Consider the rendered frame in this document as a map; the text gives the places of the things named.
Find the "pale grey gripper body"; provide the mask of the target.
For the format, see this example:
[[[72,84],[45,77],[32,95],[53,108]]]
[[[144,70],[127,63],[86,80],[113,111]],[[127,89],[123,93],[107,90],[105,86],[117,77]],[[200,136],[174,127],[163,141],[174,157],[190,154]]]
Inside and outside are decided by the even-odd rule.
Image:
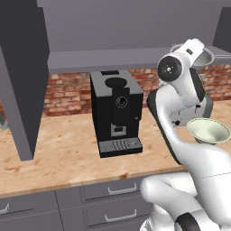
[[[203,52],[198,56],[198,58],[194,61],[194,66],[207,66],[210,65],[215,60],[214,53],[205,48]]]

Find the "pale green bowl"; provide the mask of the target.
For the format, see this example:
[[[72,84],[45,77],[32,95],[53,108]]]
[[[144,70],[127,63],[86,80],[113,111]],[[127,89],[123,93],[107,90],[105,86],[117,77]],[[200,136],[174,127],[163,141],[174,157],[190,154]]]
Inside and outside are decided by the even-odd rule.
[[[194,118],[187,122],[188,132],[198,143],[216,145],[231,139],[231,130],[217,120],[210,118]]]

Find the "dark grey tall cabinet panel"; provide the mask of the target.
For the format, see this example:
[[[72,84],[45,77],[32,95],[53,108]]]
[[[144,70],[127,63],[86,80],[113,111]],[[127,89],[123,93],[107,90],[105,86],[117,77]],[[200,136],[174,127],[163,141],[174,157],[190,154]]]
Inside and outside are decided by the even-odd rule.
[[[34,156],[50,55],[37,0],[0,0],[0,100],[22,161]]]

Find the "grey toaster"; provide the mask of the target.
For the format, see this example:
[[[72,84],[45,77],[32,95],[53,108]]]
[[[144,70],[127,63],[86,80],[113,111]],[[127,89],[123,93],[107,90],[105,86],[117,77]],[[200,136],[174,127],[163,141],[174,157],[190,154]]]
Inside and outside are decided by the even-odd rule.
[[[213,101],[208,95],[205,95],[203,101],[199,104],[172,114],[171,122],[174,126],[185,126],[193,118],[210,118],[212,110]]]

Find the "black coffee machine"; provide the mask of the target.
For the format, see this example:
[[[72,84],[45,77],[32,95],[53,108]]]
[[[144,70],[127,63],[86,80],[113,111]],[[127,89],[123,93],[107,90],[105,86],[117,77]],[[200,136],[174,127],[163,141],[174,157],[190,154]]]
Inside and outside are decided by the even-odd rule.
[[[143,91],[128,70],[90,73],[92,118],[101,158],[139,153]]]

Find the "grey drawer front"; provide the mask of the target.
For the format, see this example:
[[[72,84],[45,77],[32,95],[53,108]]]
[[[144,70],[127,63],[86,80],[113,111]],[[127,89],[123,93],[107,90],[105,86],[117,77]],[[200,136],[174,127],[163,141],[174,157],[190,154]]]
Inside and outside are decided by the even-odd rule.
[[[10,203],[10,209],[6,214],[21,212],[45,213],[58,209],[57,200],[53,191],[0,199],[0,209],[5,208],[7,203]]]
[[[90,201],[94,199],[111,199],[113,197],[123,197],[132,195],[140,190],[140,184],[142,179],[142,177],[138,177],[86,185],[82,187],[83,197],[85,201]],[[134,183],[137,184],[137,191],[135,192],[112,196],[108,194],[107,187],[109,187],[111,190],[127,189],[132,188],[134,186]]]
[[[86,228],[122,225],[143,220],[150,214],[151,206],[150,203],[145,202],[141,197],[118,199],[90,206],[84,209]],[[105,221],[105,215],[108,217],[121,217],[133,214],[135,209],[137,210],[137,217],[135,218],[112,223]]]

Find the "grey metal object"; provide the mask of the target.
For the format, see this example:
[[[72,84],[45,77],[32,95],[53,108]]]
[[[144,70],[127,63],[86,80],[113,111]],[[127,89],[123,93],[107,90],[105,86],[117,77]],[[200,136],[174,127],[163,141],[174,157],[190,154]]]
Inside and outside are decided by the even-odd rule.
[[[4,119],[1,113],[0,113],[0,128],[2,130],[7,130],[9,128],[8,122]]]

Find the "dark grey wall cabinet door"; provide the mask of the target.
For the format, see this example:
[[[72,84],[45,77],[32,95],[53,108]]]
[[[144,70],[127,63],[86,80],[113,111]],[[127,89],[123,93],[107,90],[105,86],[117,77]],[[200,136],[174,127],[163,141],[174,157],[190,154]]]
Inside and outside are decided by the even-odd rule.
[[[213,46],[231,53],[231,7],[221,9]]]

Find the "grey wall cabinet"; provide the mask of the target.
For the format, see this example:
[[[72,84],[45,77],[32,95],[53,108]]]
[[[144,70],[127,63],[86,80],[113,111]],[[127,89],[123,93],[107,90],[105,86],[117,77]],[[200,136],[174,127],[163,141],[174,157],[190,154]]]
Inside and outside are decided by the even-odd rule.
[[[37,0],[43,8],[51,74],[153,68],[174,44],[213,46],[231,0]]]

